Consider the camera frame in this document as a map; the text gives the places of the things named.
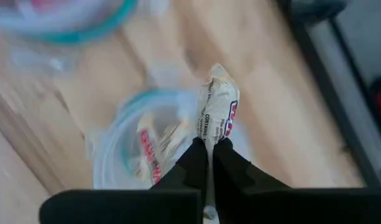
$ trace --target wooden floor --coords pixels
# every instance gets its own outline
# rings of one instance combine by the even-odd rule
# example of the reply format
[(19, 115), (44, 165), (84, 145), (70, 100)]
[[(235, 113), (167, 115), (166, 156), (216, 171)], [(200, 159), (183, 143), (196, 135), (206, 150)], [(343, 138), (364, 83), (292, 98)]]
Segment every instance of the wooden floor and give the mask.
[(180, 88), (199, 85), (216, 62), (229, 70), (241, 89), (236, 119), (264, 171), (292, 187), (363, 185), (273, 1), (171, 0), (162, 16), (136, 14), (75, 49), (68, 78), (15, 71), (10, 45), (0, 35), (0, 223), (35, 223), (49, 195), (92, 188), (85, 136), (168, 65)]

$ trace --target teal container lid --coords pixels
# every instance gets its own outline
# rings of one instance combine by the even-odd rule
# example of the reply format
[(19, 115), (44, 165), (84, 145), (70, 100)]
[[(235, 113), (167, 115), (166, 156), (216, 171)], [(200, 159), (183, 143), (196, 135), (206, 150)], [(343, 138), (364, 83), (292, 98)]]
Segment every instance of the teal container lid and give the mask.
[(137, 0), (124, 0), (120, 8), (111, 17), (106, 19), (104, 22), (98, 26), (75, 31), (75, 32), (53, 32), (46, 33), (37, 36), (30, 36), (32, 39), (41, 40), (44, 42), (50, 42), (53, 44), (80, 44), (87, 42), (89, 40), (97, 39), (102, 37), (116, 27), (118, 27), (122, 22), (124, 22), (131, 12), (136, 8)]

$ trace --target white packet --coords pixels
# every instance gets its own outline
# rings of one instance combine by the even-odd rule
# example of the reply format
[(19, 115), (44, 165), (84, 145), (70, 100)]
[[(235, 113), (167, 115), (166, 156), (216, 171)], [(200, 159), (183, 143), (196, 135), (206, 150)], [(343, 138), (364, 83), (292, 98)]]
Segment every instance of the white packet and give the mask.
[(209, 71), (207, 83), (201, 87), (198, 100), (196, 132), (208, 152), (209, 175), (207, 182), (206, 205), (208, 218), (214, 219), (216, 211), (211, 214), (214, 207), (214, 179), (213, 179), (213, 150), (219, 140), (230, 135), (234, 116), (239, 103), (240, 91), (227, 71), (216, 64)]

